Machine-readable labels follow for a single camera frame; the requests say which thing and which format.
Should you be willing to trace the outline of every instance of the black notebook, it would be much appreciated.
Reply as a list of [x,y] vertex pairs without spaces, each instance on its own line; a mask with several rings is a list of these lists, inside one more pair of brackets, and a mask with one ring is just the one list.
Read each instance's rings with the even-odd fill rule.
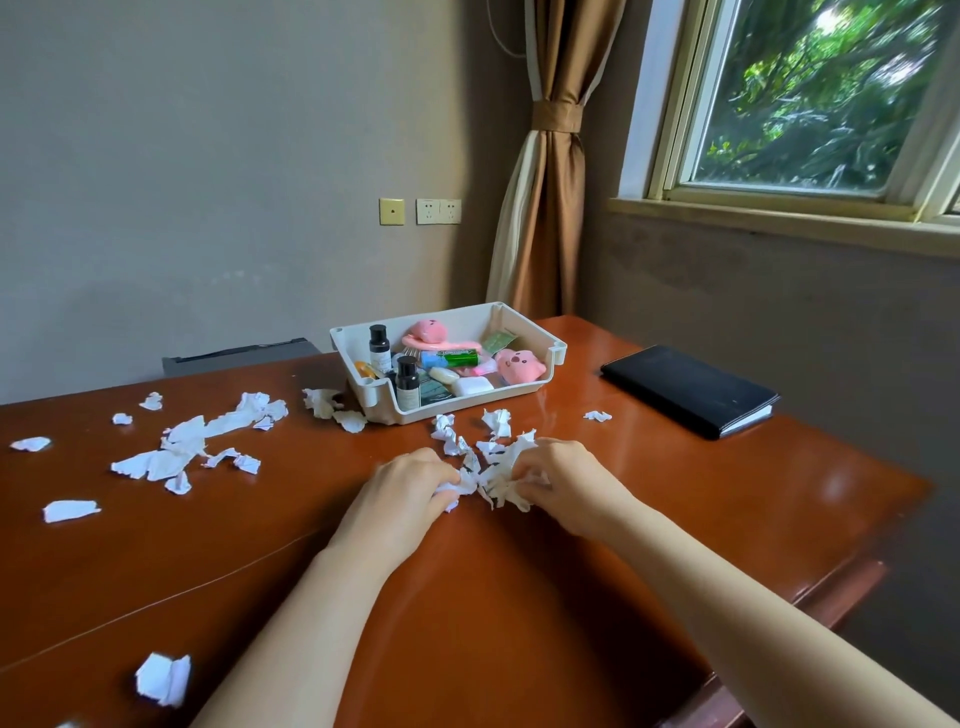
[[600,367],[611,382],[709,440],[766,420],[780,395],[670,347],[655,346]]

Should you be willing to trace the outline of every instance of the wooden table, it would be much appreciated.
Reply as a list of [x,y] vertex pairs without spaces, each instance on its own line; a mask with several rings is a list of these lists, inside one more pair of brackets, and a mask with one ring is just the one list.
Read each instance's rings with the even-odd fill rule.
[[[806,597],[821,619],[869,591],[869,567],[854,570],[854,587],[829,585],[924,497],[925,482],[783,415],[701,440],[597,375],[635,346],[577,318],[543,325],[569,352],[553,382],[503,402],[515,434],[582,441],[638,497],[783,598]],[[374,466],[440,445],[428,423],[351,435],[303,409],[303,387],[344,383],[337,357],[323,355],[0,408],[0,442],[54,441],[0,451],[0,724],[188,723]],[[138,407],[154,389],[163,410]],[[194,461],[193,490],[176,497],[109,472],[154,449],[164,427],[229,411],[245,391],[287,400],[290,416],[207,444],[260,458],[258,475]],[[591,409],[613,420],[584,420]],[[133,425],[113,425],[115,412]],[[487,437],[480,415],[457,413],[471,442]],[[44,523],[42,507],[61,498],[103,511]],[[193,659],[178,711],[135,694],[151,651]],[[691,725],[705,705],[729,709],[715,683],[698,693],[707,677],[678,625],[604,548],[536,509],[491,512],[465,497],[377,600],[338,724]]]

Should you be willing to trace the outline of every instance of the window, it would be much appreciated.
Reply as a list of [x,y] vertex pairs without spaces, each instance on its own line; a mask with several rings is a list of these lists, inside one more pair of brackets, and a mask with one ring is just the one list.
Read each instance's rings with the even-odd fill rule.
[[689,0],[646,197],[960,224],[960,2]]

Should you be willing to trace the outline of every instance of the forearm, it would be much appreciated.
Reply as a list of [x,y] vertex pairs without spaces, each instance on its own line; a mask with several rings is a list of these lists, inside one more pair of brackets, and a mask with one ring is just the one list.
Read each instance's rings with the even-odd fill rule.
[[684,625],[760,728],[955,726],[826,627],[635,501],[608,543]]
[[194,721],[194,728],[330,726],[386,575],[322,551]]

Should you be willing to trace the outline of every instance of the plastic bin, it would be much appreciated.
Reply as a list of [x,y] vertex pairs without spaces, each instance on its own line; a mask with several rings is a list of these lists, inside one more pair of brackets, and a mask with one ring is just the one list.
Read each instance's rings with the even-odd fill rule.
[[[528,349],[546,365],[546,373],[537,381],[529,384],[512,384],[498,387],[474,397],[458,397],[435,404],[427,404],[406,412],[396,406],[396,393],[389,379],[371,379],[360,376],[354,361],[370,361],[370,327],[373,324],[385,324],[387,337],[393,345],[393,351],[403,348],[400,337],[420,319],[437,319],[446,326],[451,342],[482,342],[490,333],[506,329],[517,335],[511,349]],[[344,360],[350,387],[356,394],[364,414],[370,422],[384,425],[408,425],[419,420],[436,417],[477,404],[505,400],[509,397],[527,395],[536,392],[553,379],[554,367],[564,363],[566,344],[549,331],[537,326],[526,316],[522,316],[505,303],[480,303],[463,308],[451,308],[448,311],[419,313],[413,316],[397,316],[394,319],[381,319],[366,324],[349,327],[336,327],[330,330],[333,348]]]

